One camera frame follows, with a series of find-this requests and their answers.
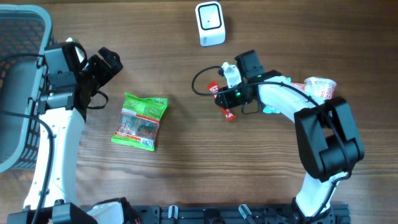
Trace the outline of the red tissue pack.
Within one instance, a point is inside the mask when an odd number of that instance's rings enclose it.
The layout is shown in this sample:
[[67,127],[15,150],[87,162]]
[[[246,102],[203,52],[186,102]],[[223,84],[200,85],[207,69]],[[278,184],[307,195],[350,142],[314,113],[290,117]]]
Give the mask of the red tissue pack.
[[292,84],[301,90],[305,89],[305,84],[303,83],[292,83]]

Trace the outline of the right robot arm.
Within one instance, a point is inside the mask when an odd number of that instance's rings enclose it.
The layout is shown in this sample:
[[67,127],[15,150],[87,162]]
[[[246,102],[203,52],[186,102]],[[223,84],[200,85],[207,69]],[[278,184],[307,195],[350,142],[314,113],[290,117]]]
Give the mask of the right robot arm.
[[225,62],[218,73],[227,86],[215,103],[230,109],[253,100],[280,111],[295,125],[298,154],[306,171],[294,205],[302,221],[321,219],[330,210],[337,185],[351,177],[364,157],[364,147],[348,102],[341,97],[329,100],[292,84],[276,70],[265,71],[257,53],[250,50]]

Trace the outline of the green candy bag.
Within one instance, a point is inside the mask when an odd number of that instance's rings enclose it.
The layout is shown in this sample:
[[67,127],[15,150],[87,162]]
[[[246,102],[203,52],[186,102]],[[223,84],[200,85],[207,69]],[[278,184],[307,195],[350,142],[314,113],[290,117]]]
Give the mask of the green candy bag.
[[155,151],[160,120],[167,106],[167,98],[139,98],[125,93],[118,128],[111,142]]

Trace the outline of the red chocolate bar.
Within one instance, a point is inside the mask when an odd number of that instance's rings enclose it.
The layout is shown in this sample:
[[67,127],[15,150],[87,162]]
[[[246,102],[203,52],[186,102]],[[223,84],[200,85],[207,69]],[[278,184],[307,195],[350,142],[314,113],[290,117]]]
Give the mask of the red chocolate bar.
[[[209,83],[207,85],[207,87],[208,87],[209,91],[212,92],[212,93],[217,93],[218,90],[220,89],[217,81],[213,81],[213,82]],[[224,109],[222,107],[220,107],[220,109],[223,112],[223,114],[224,114],[224,116],[225,116],[227,121],[233,121],[233,120],[236,119],[236,115],[233,114],[233,112],[231,110]]]

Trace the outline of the grey plastic basket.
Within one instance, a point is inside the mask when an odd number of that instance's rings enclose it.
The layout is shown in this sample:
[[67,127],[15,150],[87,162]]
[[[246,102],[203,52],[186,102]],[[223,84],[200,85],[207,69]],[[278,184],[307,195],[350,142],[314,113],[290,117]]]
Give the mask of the grey plastic basket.
[[35,102],[44,89],[52,19],[35,5],[1,5],[1,171],[34,169],[40,142]]

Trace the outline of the white barcode scanner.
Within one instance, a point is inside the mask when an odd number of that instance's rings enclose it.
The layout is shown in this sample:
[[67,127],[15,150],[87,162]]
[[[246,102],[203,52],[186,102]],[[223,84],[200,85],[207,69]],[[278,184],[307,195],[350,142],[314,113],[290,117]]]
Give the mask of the white barcode scanner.
[[195,8],[200,45],[209,47],[225,42],[223,10],[218,1],[202,2]]

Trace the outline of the instant noodle cup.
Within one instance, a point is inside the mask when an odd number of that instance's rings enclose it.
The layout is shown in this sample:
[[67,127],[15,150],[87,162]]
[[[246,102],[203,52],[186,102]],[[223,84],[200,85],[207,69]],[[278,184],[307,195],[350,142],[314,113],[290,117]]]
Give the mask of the instant noodle cup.
[[332,99],[336,82],[322,77],[309,77],[304,80],[305,91],[325,99]]

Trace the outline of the teal snack packet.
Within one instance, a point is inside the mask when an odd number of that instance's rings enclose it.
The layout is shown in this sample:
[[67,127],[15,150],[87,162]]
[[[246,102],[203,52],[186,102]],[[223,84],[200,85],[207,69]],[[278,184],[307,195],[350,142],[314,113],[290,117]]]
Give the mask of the teal snack packet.
[[[267,81],[277,82],[280,80],[273,79],[273,80],[267,80]],[[285,78],[285,81],[291,82],[291,78],[287,77],[287,78]],[[271,113],[279,114],[280,113],[280,111],[277,110],[276,108],[274,108],[273,106],[265,104],[265,103],[262,103],[262,104],[264,104],[263,113],[265,113],[265,114],[271,114]]]

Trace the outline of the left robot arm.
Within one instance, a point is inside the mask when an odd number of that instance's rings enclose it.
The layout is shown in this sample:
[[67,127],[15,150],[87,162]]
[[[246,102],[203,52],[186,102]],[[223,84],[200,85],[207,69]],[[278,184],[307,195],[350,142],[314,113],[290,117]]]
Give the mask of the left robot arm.
[[47,223],[65,217],[95,219],[78,207],[76,164],[78,146],[91,98],[122,69],[116,52],[106,47],[88,57],[78,42],[61,42],[44,49],[44,90],[35,102],[38,115],[23,118],[40,125],[34,178],[23,210],[8,223]]

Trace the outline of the black mounting rail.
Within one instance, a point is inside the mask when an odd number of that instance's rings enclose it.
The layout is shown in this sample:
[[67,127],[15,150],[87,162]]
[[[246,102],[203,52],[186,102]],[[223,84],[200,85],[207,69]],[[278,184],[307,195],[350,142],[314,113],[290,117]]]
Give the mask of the black mounting rail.
[[140,215],[142,223],[210,223],[210,218],[220,218],[225,223],[272,224],[288,223],[292,213],[289,204],[268,204],[250,206],[251,218],[245,219],[238,207],[178,207],[177,216],[169,215],[169,207],[158,205],[133,205],[132,208]]

